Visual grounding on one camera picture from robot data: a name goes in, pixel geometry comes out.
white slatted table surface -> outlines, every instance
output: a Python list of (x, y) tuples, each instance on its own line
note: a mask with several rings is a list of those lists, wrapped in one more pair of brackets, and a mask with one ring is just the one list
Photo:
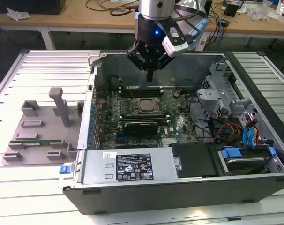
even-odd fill
[[(22, 115), (24, 100), (55, 106), (48, 97), (52, 86), (63, 88), (68, 105), (84, 100), (89, 76), (87, 55), (88, 51), (31, 51), (19, 56), (9, 71), (12, 80), (0, 94), (0, 225), (284, 223), (284, 190), (258, 203), (85, 216), (58, 188), (58, 165), (2, 166), (2, 154)], [(227, 217), (242, 220), (229, 222)]]

blue tab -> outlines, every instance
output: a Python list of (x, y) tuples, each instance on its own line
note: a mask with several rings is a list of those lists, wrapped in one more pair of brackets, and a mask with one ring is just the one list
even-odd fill
[(249, 132), (249, 136), (248, 136), (248, 141), (247, 141), (247, 145), (250, 146), (252, 149), (255, 148), (254, 144), (253, 144), (253, 137), (254, 137), (254, 129), (250, 128), (250, 132)]
[(59, 173), (60, 173), (60, 174), (71, 173), (71, 166), (70, 166), (70, 165), (61, 165), (61, 166), (60, 166)]
[(269, 151), (271, 153), (271, 155), (275, 156), (277, 154), (277, 152), (275, 151), (275, 149), (273, 147), (269, 147)]
[(243, 143), (246, 144), (247, 143), (247, 133), (249, 131), (248, 127), (244, 128), (244, 132), (243, 132)]
[(221, 151), (223, 158), (238, 158), (242, 157), (239, 148), (226, 148)]
[(225, 149), (223, 149), (221, 151), (221, 154), (222, 154), (223, 158), (228, 158), (228, 154), (227, 154), (227, 151)]

table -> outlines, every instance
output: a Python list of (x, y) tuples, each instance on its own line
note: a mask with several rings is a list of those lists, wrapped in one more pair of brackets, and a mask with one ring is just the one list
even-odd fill
[[(234, 52), (241, 63), (243, 52)], [(251, 60), (258, 61), (255, 52)], [(22, 115), (26, 99), (36, 99), (40, 106), (55, 106), (48, 92), (52, 86), (63, 88), (68, 105), (84, 100), (90, 68), (88, 51), (31, 51), (20, 54), (0, 85), (0, 162)], [(260, 76), (266, 68), (261, 68)], [(203, 206), (184, 209), (84, 216), (58, 188), (59, 165), (2, 166), (0, 163), (0, 225), (2, 224), (284, 224), (284, 190), (257, 203)], [(241, 218), (230, 221), (228, 218)]]
[[(6, 14), (0, 14), (0, 26), (5, 30), (36, 30), (40, 31), (48, 50), (54, 50), (51, 31), (70, 31), (70, 32), (104, 32), (104, 33), (134, 33), (135, 32), (135, 15), (133, 13), (113, 17), (108, 11), (97, 12), (85, 7), (86, 0), (66, 0), (66, 5), (61, 14), (55, 15), (35, 15), (31, 14), (28, 20), (14, 21)], [(106, 6), (115, 7), (120, 4), (109, 2)], [(96, 0), (89, 4), (92, 8), (97, 8)], [(225, 36), (240, 38), (279, 38), (284, 39), (284, 24), (278, 20), (270, 19), (269, 21), (250, 21), (246, 14), (236, 14), (235, 17), (222, 16), (223, 10), (215, 8), (221, 18), (230, 21)], [(213, 32), (215, 25), (212, 19), (202, 40)], [(202, 51), (204, 43), (201, 42), (197, 47)]]

robotic arm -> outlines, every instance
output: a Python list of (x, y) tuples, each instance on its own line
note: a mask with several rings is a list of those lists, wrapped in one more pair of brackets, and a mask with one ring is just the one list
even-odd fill
[(146, 71), (147, 81), (152, 81), (154, 71), (196, 46), (207, 24), (205, 1), (139, 0), (135, 42), (127, 56)]

gray plastic bracket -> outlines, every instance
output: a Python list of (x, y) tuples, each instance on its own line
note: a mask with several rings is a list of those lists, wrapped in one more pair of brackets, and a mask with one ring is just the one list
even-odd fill
[(65, 158), (65, 155), (61, 150), (51, 150), (47, 151), (47, 155), (49, 160), (58, 160), (58, 159), (63, 159)]
[(62, 99), (63, 90), (62, 88), (50, 88), (49, 97), (52, 98), (57, 106), (59, 114), (61, 116), (64, 127), (69, 127), (70, 120), (68, 116), (68, 105), (66, 101)]
[(39, 135), (38, 133), (17, 133), (15, 136), (16, 140), (32, 140), (32, 139), (38, 139)]
[(11, 142), (9, 142), (8, 146), (11, 149), (25, 149), (25, 147), (22, 143), (11, 143)]
[(77, 150), (72, 147), (71, 143), (68, 143), (67, 153), (69, 154), (70, 158), (76, 158)]
[(21, 110), (26, 117), (37, 116), (35, 114), (35, 110), (37, 109), (40, 109), (40, 107), (35, 100), (26, 100), (21, 107)]
[(23, 121), (21, 124), (21, 127), (23, 128), (40, 128), (43, 126), (43, 121), (42, 120), (26, 120)]
[(5, 153), (2, 157), (6, 161), (21, 161), (23, 156), (17, 151), (12, 153)]
[(61, 142), (50, 142), (49, 144), (53, 149), (67, 147), (67, 143), (65, 142), (65, 140)]

